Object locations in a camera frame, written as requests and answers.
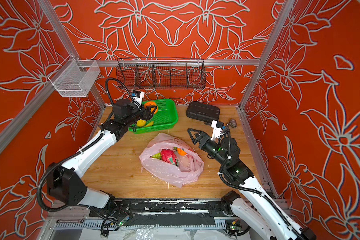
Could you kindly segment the pink plastic bag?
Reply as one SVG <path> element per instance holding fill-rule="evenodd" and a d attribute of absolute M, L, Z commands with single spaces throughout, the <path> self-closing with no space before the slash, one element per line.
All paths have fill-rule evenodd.
<path fill-rule="evenodd" d="M 180 156 L 176 148 L 184 149 L 187 155 Z M 151 157 L 161 150 L 174 150 L 178 158 L 178 166 Z M 178 188 L 197 181 L 204 170 L 203 160 L 190 146 L 180 138 L 164 133 L 159 133 L 149 142 L 140 155 L 140 161 L 152 175 Z"/>

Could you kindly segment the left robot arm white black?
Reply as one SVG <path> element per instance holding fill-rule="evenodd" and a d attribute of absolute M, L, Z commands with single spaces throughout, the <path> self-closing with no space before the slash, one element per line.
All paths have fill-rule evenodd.
<path fill-rule="evenodd" d="M 107 78 L 105 87 L 112 105 L 107 120 L 100 124 L 99 132 L 72 156 L 52 163 L 41 177 L 37 187 L 37 202 L 42 210 L 58 212 L 67 207 L 81 206 L 97 216 L 110 219 L 117 205 L 112 194 L 87 187 L 82 177 L 89 167 L 111 146 L 119 142 L 130 126 L 139 120 L 148 121 L 158 111 L 156 105 L 144 106 L 143 92 L 128 92 L 128 99 L 114 101 L 109 82 L 125 84 L 116 78 Z"/>

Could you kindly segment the orange fruit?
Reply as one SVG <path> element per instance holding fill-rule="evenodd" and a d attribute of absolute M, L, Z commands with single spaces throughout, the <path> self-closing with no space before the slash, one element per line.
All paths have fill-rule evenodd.
<path fill-rule="evenodd" d="M 155 115 L 158 112 L 158 105 L 153 101 L 146 102 L 144 104 L 144 108 L 150 110 L 153 115 Z"/>

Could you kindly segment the yellow lemon fruit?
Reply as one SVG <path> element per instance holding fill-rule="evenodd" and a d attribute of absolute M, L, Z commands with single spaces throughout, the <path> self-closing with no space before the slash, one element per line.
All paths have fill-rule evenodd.
<path fill-rule="evenodd" d="M 136 123 L 136 126 L 141 128 L 144 127 L 146 125 L 147 121 L 146 120 L 138 120 Z"/>

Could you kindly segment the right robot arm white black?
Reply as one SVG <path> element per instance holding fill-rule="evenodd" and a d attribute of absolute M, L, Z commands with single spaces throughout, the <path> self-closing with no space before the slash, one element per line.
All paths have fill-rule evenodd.
<path fill-rule="evenodd" d="M 243 220 L 264 240 L 315 240 L 310 228 L 303 228 L 290 218 L 264 190 L 253 172 L 240 160 L 240 148 L 229 128 L 216 142 L 201 130 L 187 130 L 194 145 L 220 163 L 218 176 L 230 188 L 222 200 L 229 212 Z"/>

